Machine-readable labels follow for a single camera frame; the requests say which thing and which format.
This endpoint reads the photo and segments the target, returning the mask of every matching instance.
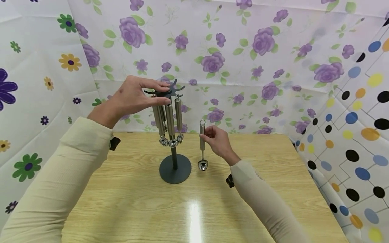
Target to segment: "yellow flower print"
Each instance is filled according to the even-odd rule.
[[[11,143],[9,143],[8,140],[5,141],[0,140],[0,152],[7,151],[7,149],[11,148],[10,145]]]
[[[81,63],[80,63],[80,59],[73,56],[73,54],[69,54],[69,55],[65,55],[65,54],[62,54],[62,58],[59,59],[60,63],[62,63],[62,68],[67,68],[68,71],[73,71],[73,70],[76,70],[78,71]]]
[[[45,86],[47,87],[47,90],[53,91],[53,89],[54,89],[54,84],[53,84],[53,82],[51,81],[51,78],[45,77],[43,80],[45,81]]]

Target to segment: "arm sleeve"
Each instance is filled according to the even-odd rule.
[[[235,187],[276,243],[310,243],[301,225],[282,198],[247,161],[231,168]]]
[[[112,130],[78,118],[15,207],[0,243],[59,243],[70,211],[106,160]]]

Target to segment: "table surface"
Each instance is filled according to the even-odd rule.
[[[274,242],[236,189],[228,187],[229,167],[208,145],[209,167],[197,168],[197,134],[185,134],[177,147],[190,159],[192,172],[175,185],[159,176],[170,149],[158,143],[158,134],[115,136],[121,143],[92,175],[69,215],[64,243]],[[348,242],[287,136],[233,134],[230,140],[290,206],[313,243]]]

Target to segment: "round stand base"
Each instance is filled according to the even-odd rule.
[[[177,165],[177,170],[174,170],[171,155],[164,158],[159,166],[161,178],[170,184],[178,184],[188,179],[192,171],[192,165],[189,159],[182,154],[178,154]]]

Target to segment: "purple flower print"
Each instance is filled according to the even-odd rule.
[[[212,103],[213,105],[218,105],[218,104],[219,104],[219,101],[218,101],[217,99],[213,98],[213,99],[211,99],[211,103]]]
[[[189,80],[189,84],[192,85],[192,86],[196,86],[197,85],[197,80],[196,79],[191,79],[191,80]]]
[[[168,72],[171,67],[172,67],[172,65],[170,63],[162,64],[162,72],[164,72],[164,73]]]
[[[272,130],[273,130],[273,128],[271,128],[269,126],[265,126],[262,129],[258,130],[257,134],[270,134],[270,133],[272,133]]]
[[[263,68],[262,66],[259,66],[257,68],[254,68],[251,70],[252,71],[252,74],[254,77],[260,77],[262,75],[262,72],[263,72]]]
[[[288,10],[283,9],[276,13],[275,17],[273,18],[274,23],[279,23],[282,20],[286,19],[286,17],[289,15]]]
[[[138,27],[138,22],[133,17],[120,19],[119,29],[123,40],[129,45],[139,48],[146,43],[145,32]]]
[[[2,111],[4,108],[3,102],[11,105],[16,101],[15,96],[9,92],[16,91],[18,86],[14,82],[5,82],[7,77],[7,71],[0,68],[0,111]]]
[[[175,38],[174,42],[177,49],[185,50],[189,40],[185,37],[185,35],[179,35]]]
[[[204,72],[215,73],[224,65],[226,59],[220,52],[214,52],[212,56],[205,56],[201,61]]]
[[[139,11],[141,7],[143,7],[143,1],[142,0],[130,0],[130,9],[132,11]]]
[[[279,109],[274,109],[270,112],[270,116],[274,116],[274,117],[277,117],[279,116],[281,113],[281,111]]]
[[[307,43],[299,48],[297,56],[301,58],[305,57],[310,51],[312,51],[312,45]]]
[[[215,108],[211,113],[207,115],[207,120],[209,120],[211,123],[219,122],[221,121],[223,116],[224,116],[224,111]]]
[[[252,43],[253,50],[260,56],[266,54],[273,49],[275,41],[273,39],[273,29],[270,27],[259,29],[254,36],[254,42]]]
[[[277,71],[274,72],[273,79],[279,78],[282,74],[284,74],[283,69],[278,69]]]
[[[100,62],[100,53],[89,44],[82,44],[89,67],[97,67]]]
[[[88,30],[82,24],[76,23],[75,28],[77,29],[80,36],[84,37],[85,39],[89,38]]]
[[[344,59],[349,59],[354,54],[354,47],[352,45],[345,45],[343,47],[342,56]]]
[[[292,87],[293,91],[300,92],[301,91],[301,86],[300,85],[295,85]]]
[[[222,34],[222,33],[216,34],[216,44],[219,47],[223,47],[224,42],[226,42],[226,38],[225,38],[224,34]]]
[[[262,89],[262,98],[264,100],[272,100],[274,96],[278,95],[279,89],[275,86],[275,83],[271,82],[265,85]]]
[[[344,74],[341,63],[332,63],[331,65],[323,64],[315,70],[314,80],[322,83],[331,83]]]
[[[246,10],[247,8],[250,8],[252,6],[251,0],[237,0],[237,6],[240,7],[240,9]]]
[[[138,62],[136,63],[137,69],[138,69],[139,71],[146,71],[146,70],[147,70],[147,65],[148,65],[148,64],[149,64],[149,63],[145,62],[145,60],[141,59],[140,61],[138,61]]]
[[[234,104],[240,104],[244,100],[244,96],[239,94],[234,97]]]
[[[313,109],[309,108],[307,112],[310,118],[315,118],[316,112]]]

